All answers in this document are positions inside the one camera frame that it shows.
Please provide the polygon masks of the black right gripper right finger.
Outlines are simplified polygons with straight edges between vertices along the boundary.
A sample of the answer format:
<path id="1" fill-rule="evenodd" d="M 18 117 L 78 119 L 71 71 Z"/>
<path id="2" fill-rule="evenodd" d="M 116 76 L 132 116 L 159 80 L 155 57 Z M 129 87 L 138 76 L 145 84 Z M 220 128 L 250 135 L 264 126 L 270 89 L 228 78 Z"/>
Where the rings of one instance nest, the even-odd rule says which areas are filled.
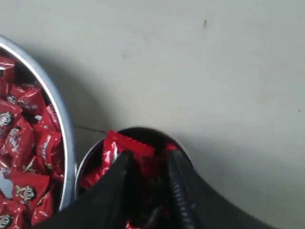
<path id="1" fill-rule="evenodd" d="M 267 229 L 209 186 L 179 150 L 167 154 L 170 219 L 175 229 Z"/>

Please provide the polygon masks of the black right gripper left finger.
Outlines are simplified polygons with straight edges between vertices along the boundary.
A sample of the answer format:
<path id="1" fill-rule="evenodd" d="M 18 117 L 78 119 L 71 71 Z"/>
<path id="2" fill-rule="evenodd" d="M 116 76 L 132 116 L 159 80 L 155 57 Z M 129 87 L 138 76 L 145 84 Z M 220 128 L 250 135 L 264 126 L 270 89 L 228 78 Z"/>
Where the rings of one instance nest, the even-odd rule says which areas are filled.
<path id="1" fill-rule="evenodd" d="M 121 153 L 105 175 L 81 197 L 35 229 L 124 229 L 133 153 Z"/>

